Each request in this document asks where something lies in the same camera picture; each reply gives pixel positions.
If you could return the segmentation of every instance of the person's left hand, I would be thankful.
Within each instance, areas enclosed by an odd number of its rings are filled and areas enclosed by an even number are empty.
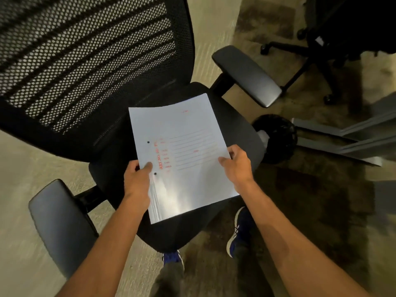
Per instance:
[[[148,162],[143,169],[137,170],[138,160],[129,162],[124,173],[124,199],[132,199],[133,203],[141,208],[143,212],[149,208],[149,173],[152,170],[152,163]]]

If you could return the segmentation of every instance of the person's right arm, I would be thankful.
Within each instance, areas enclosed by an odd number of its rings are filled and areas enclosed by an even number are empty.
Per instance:
[[[237,145],[232,159],[219,158],[242,196],[291,297],[369,297],[359,284],[335,265],[290,223],[253,179],[250,160]]]

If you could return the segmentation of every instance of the black chair seat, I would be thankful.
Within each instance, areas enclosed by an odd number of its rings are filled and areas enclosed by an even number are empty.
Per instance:
[[[255,170],[265,153],[256,131],[230,104],[203,84],[194,82],[181,89],[167,92],[166,96],[163,92],[157,92],[151,95],[142,107],[151,104],[175,104],[204,93],[209,97],[226,145],[237,144],[244,149],[251,161],[252,169]],[[137,159],[137,155],[129,116],[126,115],[111,142],[89,165],[94,181],[114,208],[119,206],[124,196],[124,171],[128,162],[133,159]],[[217,202],[152,225],[146,212],[137,234],[157,251],[173,252],[187,244],[226,204],[227,200]]]

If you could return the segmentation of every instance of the chair armrest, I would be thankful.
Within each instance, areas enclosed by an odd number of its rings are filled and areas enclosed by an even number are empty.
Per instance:
[[[29,211],[52,260],[70,278],[99,236],[91,219],[60,179],[30,200]]]
[[[212,59],[223,73],[234,79],[262,107],[269,107],[282,93],[257,63],[234,46],[217,50]]]

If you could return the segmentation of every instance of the blue shoe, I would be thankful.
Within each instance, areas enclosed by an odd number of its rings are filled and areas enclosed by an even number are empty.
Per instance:
[[[235,231],[227,243],[227,253],[234,257],[235,245],[238,243],[250,246],[250,230],[255,222],[247,207],[241,207],[235,215]]]
[[[184,270],[184,262],[183,262],[183,259],[181,258],[179,250],[177,250],[176,252],[172,252],[172,253],[163,253],[162,260],[164,261],[164,266],[165,266],[165,264],[168,264],[168,263],[181,262],[181,264],[183,265],[183,270]]]

